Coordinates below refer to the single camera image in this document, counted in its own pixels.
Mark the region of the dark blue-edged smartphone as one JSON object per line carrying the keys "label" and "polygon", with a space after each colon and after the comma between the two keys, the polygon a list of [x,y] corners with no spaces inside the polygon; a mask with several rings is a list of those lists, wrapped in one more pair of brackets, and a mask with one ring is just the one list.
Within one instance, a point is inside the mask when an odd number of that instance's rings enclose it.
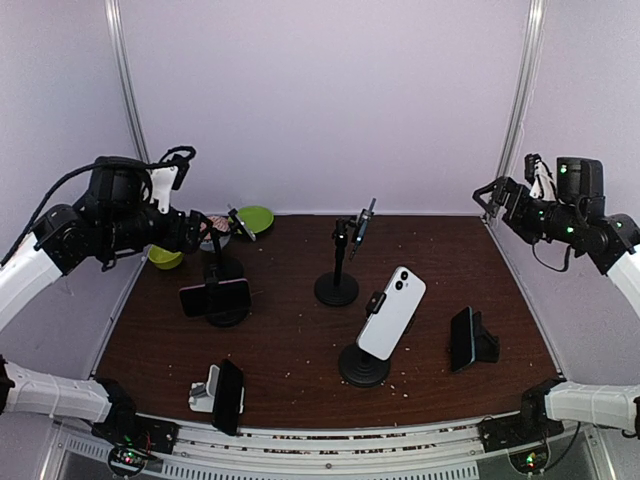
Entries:
{"label": "dark blue-edged smartphone", "polygon": [[349,260],[354,259],[358,249],[364,241],[368,225],[374,216],[376,201],[377,199],[373,197],[369,206],[367,208],[364,208],[355,220],[352,236],[353,248],[349,255]]}

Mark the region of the black phone teal edge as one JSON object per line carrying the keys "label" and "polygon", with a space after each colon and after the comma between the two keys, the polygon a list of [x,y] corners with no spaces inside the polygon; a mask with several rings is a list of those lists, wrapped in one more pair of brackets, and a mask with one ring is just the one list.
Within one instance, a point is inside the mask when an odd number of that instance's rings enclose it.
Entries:
{"label": "black phone teal edge", "polygon": [[458,373],[477,360],[473,310],[463,308],[450,322],[450,369]]}

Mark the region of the black round-base tall stand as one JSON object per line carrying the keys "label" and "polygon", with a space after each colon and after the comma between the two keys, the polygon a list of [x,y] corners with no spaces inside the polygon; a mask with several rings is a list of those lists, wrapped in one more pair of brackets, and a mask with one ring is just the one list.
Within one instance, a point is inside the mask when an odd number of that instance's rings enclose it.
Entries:
{"label": "black round-base tall stand", "polygon": [[343,272],[346,248],[349,243],[349,228],[354,225],[354,217],[340,217],[336,220],[332,234],[335,245],[334,269],[318,277],[314,284],[315,297],[324,305],[347,306],[354,302],[359,294],[357,280]]}

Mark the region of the white smartphone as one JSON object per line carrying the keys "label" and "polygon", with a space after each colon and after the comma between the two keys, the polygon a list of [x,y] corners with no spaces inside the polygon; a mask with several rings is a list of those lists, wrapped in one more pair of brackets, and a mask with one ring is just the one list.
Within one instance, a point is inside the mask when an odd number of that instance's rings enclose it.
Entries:
{"label": "white smartphone", "polygon": [[395,350],[427,290],[426,283],[408,267],[398,266],[383,290],[376,313],[371,313],[359,333],[356,344],[381,361]]}

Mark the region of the black round-base phone stand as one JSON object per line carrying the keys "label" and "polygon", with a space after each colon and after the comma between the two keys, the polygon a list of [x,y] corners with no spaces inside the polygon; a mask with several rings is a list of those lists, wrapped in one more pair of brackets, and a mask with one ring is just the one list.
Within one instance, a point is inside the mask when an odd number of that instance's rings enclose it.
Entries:
{"label": "black round-base phone stand", "polygon": [[[379,313],[386,298],[387,294],[382,291],[372,293],[365,309],[367,321]],[[415,314],[412,314],[401,337],[410,331],[414,320]],[[345,383],[358,388],[371,388],[387,379],[391,370],[391,357],[380,360],[362,350],[357,343],[352,343],[341,351],[338,357],[338,370]]]}

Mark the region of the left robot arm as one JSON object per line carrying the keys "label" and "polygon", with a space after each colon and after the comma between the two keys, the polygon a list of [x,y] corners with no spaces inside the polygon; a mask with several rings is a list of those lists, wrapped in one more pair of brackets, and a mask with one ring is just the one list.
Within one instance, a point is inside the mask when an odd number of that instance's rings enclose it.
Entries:
{"label": "left robot arm", "polygon": [[[89,258],[103,271],[118,260],[155,245],[170,252],[195,252],[212,222],[198,211],[171,205],[196,155],[191,146],[168,150],[155,163],[102,156],[63,175],[45,193],[1,261],[1,325],[7,327],[33,299]],[[72,205],[47,205],[67,181],[87,173],[89,186]],[[1,410],[40,413],[103,423],[123,444],[137,442],[144,424],[118,399],[113,387],[79,381],[1,362]]]}

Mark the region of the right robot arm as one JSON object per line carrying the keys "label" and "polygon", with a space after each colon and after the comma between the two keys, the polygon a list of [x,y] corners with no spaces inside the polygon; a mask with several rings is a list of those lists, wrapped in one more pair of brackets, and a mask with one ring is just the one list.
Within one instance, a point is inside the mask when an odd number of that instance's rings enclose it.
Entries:
{"label": "right robot arm", "polygon": [[[601,162],[560,157],[555,172],[538,154],[526,155],[524,163],[524,182],[500,176],[476,189],[473,200],[530,246],[561,242],[566,256],[588,256],[637,309],[639,227],[626,214],[606,214]],[[523,393],[512,430],[519,440],[530,442],[561,421],[617,429],[626,438],[637,438],[639,388],[547,380]]]}

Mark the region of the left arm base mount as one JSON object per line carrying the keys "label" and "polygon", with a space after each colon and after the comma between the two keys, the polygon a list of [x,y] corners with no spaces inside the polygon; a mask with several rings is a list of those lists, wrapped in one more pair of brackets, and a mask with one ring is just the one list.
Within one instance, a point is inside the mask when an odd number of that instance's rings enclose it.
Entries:
{"label": "left arm base mount", "polygon": [[149,467],[160,467],[162,455],[173,453],[179,426],[174,422],[136,416],[132,433],[121,433],[108,423],[91,423],[91,434],[111,449],[106,464],[118,479],[130,479]]}

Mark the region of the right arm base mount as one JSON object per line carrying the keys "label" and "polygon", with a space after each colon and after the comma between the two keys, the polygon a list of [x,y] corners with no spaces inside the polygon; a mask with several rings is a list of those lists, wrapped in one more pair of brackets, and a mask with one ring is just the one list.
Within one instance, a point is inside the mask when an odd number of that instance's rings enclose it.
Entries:
{"label": "right arm base mount", "polygon": [[520,414],[485,417],[477,425],[486,453],[505,451],[511,467],[519,474],[542,474],[551,466],[550,440],[564,433],[559,421],[536,422]]}

